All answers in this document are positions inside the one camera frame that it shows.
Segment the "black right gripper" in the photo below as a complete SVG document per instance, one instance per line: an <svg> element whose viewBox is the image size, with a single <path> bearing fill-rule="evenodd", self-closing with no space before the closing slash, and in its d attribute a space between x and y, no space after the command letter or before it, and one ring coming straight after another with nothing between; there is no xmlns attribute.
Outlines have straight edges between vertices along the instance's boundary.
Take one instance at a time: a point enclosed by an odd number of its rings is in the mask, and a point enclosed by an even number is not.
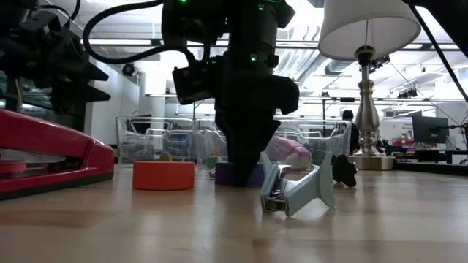
<svg viewBox="0 0 468 263"><path fill-rule="evenodd" d="M293 113L298 109L299 96L298 86L288 77L259 72L214 75L215 120L227 140L234 186L246 186L260 153L281 122L228 118L249 113L271 118L276 110L283 114Z"/></svg>

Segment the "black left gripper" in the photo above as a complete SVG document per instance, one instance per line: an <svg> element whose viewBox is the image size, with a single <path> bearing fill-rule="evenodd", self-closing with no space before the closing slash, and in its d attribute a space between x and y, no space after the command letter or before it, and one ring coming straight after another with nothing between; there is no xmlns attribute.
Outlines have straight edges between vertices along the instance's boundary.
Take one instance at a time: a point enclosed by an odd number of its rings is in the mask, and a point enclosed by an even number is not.
<svg viewBox="0 0 468 263"><path fill-rule="evenodd" d="M58 114L66 113L74 104L105 102L111 98L104 91L83 85L83 78L106 81L108 75L83 62L80 41L68 23L0 23L0 70L11 78L26 78L36 88L50 88L50 103Z"/></svg>

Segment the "dark purple tape roll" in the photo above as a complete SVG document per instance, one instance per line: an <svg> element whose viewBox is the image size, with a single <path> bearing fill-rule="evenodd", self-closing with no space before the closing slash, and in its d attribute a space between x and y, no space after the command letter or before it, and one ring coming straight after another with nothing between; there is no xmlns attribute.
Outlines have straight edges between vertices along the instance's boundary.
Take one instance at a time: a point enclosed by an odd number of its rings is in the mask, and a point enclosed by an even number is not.
<svg viewBox="0 0 468 263"><path fill-rule="evenodd" d="M264 182L263 165L257 163L252 170L249 179L245 182L244 187L248 188L261 188ZM233 171L233 164L230 162L217 163L215 166L215 184L222 186L234 186L235 176Z"/></svg>

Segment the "pink stapler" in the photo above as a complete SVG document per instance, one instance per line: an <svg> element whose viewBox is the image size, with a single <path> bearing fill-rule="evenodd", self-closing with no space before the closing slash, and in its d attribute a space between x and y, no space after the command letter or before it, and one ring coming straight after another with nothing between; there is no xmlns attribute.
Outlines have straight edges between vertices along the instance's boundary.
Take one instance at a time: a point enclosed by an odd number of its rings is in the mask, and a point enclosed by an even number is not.
<svg viewBox="0 0 468 263"><path fill-rule="evenodd" d="M290 165L295 170L311 169L312 155L299 142L279 136L273 136L265 148L271 161Z"/></svg>

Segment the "light blue staple remover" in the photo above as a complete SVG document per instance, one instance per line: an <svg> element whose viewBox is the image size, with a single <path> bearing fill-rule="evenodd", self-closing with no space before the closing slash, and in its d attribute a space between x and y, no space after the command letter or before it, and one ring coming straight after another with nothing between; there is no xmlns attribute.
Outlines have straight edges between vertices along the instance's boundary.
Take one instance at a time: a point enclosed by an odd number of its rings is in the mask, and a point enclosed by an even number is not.
<svg viewBox="0 0 468 263"><path fill-rule="evenodd" d="M260 189L260 203L264 212L282 211L291 217L314 199L320 199L327 207L335 207L333 195L333 154L327 153L320 166L304 175L300 180L288 180L288 165L271 162L262 152L264 182Z"/></svg>

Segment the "orange tape roll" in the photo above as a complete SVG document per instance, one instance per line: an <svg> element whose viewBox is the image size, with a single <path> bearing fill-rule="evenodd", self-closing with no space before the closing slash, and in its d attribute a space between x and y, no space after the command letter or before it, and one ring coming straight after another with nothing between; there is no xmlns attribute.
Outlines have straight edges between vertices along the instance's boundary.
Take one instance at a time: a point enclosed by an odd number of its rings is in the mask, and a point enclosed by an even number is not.
<svg viewBox="0 0 468 263"><path fill-rule="evenodd" d="M132 187L148 191L175 191L193 188L195 163L185 161L136 161Z"/></svg>

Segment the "black binder clip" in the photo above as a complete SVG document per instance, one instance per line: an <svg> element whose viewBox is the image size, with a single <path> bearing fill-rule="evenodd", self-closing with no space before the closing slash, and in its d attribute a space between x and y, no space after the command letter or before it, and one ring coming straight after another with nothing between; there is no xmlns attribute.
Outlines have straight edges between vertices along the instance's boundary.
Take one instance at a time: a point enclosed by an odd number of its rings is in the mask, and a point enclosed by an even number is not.
<svg viewBox="0 0 468 263"><path fill-rule="evenodd" d="M352 162L349 162L346 155L332 155L331 165L332 176L335 182L343 183L350 188L356 186L357 181L355 175L357 174L357 169Z"/></svg>

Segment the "red stapler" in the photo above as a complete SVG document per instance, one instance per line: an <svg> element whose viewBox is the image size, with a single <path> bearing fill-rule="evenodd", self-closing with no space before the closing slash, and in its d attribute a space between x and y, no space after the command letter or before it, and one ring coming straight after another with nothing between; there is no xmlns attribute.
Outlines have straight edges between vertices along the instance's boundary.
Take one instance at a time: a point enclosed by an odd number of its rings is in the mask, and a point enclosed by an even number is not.
<svg viewBox="0 0 468 263"><path fill-rule="evenodd" d="M0 109L0 200L112 180L113 149L80 131Z"/></svg>

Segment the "person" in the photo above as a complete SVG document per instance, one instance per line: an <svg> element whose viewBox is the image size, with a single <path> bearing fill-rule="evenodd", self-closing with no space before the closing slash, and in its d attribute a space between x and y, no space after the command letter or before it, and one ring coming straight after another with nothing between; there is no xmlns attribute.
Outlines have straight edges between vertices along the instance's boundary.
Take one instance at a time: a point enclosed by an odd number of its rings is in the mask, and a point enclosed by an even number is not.
<svg viewBox="0 0 468 263"><path fill-rule="evenodd" d="M357 126L353 122L354 114L352 110L345 110L342 114L342 120L348 121L351 124L351 135L350 135L350 153L349 155L352 156L354 153L360 150L360 133Z"/></svg>

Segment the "stacked coloured boxes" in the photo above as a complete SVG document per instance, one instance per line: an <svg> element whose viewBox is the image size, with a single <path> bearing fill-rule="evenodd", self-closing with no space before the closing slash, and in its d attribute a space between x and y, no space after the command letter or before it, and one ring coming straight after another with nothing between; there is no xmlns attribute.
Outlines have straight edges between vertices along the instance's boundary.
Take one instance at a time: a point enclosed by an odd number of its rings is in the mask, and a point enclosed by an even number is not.
<svg viewBox="0 0 468 263"><path fill-rule="evenodd" d="M397 161L416 160L416 147L413 140L393 139L390 146L392 156Z"/></svg>

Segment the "white shade table lamp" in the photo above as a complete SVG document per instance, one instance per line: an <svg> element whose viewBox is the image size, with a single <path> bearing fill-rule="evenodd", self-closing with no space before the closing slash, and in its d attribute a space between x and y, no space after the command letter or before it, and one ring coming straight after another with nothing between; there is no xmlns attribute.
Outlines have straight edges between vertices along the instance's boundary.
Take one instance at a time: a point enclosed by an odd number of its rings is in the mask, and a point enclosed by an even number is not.
<svg viewBox="0 0 468 263"><path fill-rule="evenodd" d="M318 49L333 60L361 67L360 103L355 115L360 150L350 157L359 170L391 170L394 158L376 150L380 126L372 97L370 64L413 42L421 26L402 0L325 0Z"/></svg>

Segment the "black computer monitor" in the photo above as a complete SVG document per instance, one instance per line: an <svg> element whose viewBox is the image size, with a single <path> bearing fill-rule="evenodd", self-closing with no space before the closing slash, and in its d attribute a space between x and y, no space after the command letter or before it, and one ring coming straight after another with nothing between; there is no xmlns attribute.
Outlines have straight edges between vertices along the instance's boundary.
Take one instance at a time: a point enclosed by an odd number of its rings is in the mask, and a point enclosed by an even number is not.
<svg viewBox="0 0 468 263"><path fill-rule="evenodd" d="M416 143L445 144L449 135L447 118L412 116L413 136Z"/></svg>

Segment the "black background desk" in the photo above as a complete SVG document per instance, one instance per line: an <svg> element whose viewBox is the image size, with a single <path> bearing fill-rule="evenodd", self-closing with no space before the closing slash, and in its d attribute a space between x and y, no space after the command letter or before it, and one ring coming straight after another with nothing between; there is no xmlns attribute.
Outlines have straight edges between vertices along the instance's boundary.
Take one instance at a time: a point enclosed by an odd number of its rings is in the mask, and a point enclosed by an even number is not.
<svg viewBox="0 0 468 263"><path fill-rule="evenodd" d="M454 156L466 156L459 164ZM393 163L395 170L425 172L441 175L468 177L468 151L466 150L415 150L413 154L402 153Z"/></svg>

